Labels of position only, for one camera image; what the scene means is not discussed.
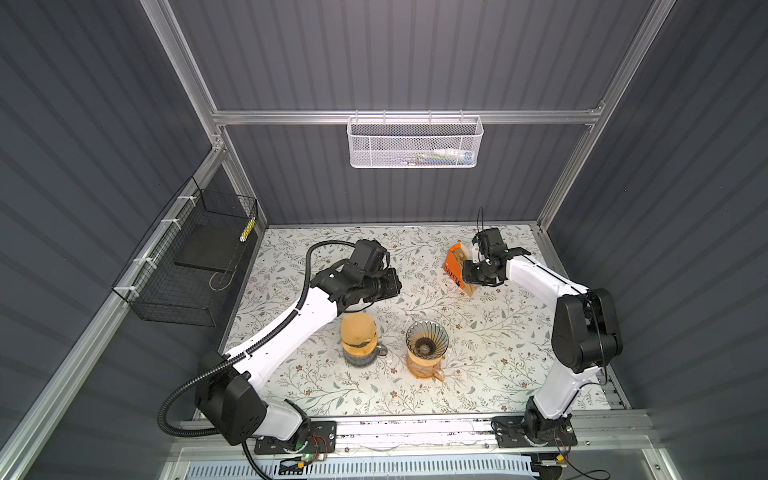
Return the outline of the orange coffee filter pack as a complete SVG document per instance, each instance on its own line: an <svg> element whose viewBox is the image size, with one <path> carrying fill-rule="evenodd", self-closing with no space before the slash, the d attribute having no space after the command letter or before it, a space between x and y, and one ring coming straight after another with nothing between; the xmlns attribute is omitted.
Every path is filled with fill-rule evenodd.
<svg viewBox="0 0 768 480"><path fill-rule="evenodd" d="M443 269L455 285L469 297L474 295L476 286L463 280L463 265L469 259L470 251L462 244L457 243L449 248Z"/></svg>

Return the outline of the grey glass dripper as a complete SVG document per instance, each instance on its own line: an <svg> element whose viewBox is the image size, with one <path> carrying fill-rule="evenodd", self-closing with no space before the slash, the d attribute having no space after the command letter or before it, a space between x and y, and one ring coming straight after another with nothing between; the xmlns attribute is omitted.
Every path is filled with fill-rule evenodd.
<svg viewBox="0 0 768 480"><path fill-rule="evenodd" d="M450 345L447 330L435 321L418 321L409 326L405 334L406 346L422 358L444 355Z"/></svg>

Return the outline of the bamboo ring holder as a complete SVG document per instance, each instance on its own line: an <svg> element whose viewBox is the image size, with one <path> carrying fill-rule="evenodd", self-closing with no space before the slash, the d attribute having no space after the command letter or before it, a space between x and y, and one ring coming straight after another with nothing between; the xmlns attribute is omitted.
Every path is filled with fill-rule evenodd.
<svg viewBox="0 0 768 480"><path fill-rule="evenodd" d="M376 352L378 343L374 340L371 340L370 342L367 342L366 344L362 345L351 345L346 342L342 343L342 347L344 352L352 357L361 358L369 356Z"/></svg>
<svg viewBox="0 0 768 480"><path fill-rule="evenodd" d="M437 356L430 356L429 358L422 358L413 352L408 352L407 358L416 365L431 367L440 363L444 359L444 356L437 355Z"/></svg>

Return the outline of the grey glass carafe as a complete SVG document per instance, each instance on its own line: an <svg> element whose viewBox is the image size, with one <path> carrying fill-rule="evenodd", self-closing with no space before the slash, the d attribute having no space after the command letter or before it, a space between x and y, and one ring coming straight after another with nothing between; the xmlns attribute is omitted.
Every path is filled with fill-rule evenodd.
<svg viewBox="0 0 768 480"><path fill-rule="evenodd" d="M386 357L388 353L389 350L386 346L379 345L364 355L356 355L343 350L343 358L347 364L356 368L363 368L373 363L379 357Z"/></svg>

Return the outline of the orange glass carafe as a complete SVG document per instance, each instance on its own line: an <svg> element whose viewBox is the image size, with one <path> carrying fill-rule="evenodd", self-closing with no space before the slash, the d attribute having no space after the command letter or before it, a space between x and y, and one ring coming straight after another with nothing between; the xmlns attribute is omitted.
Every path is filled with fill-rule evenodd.
<svg viewBox="0 0 768 480"><path fill-rule="evenodd" d="M406 356L406 366L410 373L419 379L436 379L440 382L445 381L445 373L442 368L442 361L431 367L424 367L412 363Z"/></svg>

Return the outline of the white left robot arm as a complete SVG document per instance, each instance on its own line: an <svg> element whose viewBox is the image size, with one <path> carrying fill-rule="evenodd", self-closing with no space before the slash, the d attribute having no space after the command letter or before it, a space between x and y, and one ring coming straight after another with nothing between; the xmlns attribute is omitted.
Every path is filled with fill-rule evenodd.
<svg viewBox="0 0 768 480"><path fill-rule="evenodd" d="M308 415L292 401L266 400L259 391L315 332L350 307L394 298L401 288L389 252L376 240L326 240L310 246L296 302L242 344L201 361L202 372L224 361L234 364L196 384L198 410L233 446L270 437L291 450L301 448L310 435Z"/></svg>

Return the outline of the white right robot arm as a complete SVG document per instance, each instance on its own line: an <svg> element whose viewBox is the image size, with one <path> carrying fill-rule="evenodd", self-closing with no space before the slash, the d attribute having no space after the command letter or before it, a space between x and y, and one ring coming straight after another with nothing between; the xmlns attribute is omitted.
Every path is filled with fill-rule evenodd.
<svg viewBox="0 0 768 480"><path fill-rule="evenodd" d="M497 228L474 235L462 279L486 287L511 280L554 313L550 340L556 360L542 387L528 399L523 417L525 435L541 443L565 426L580 390L623 350L613 297L551 270L524 248L507 247Z"/></svg>

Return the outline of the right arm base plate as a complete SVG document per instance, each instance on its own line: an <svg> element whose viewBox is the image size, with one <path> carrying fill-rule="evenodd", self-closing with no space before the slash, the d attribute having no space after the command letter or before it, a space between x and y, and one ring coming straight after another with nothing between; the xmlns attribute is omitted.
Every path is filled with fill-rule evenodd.
<svg viewBox="0 0 768 480"><path fill-rule="evenodd" d="M571 416L539 419L525 416L496 416L490 422L500 448L574 447L578 444Z"/></svg>

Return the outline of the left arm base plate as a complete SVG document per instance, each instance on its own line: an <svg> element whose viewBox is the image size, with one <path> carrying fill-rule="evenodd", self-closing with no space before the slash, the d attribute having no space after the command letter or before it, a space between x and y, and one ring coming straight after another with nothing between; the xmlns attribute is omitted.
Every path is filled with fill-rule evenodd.
<svg viewBox="0 0 768 480"><path fill-rule="evenodd" d="M256 455L330 454L335 451L337 427L335 421L311 419L286 441L257 437L252 452Z"/></svg>

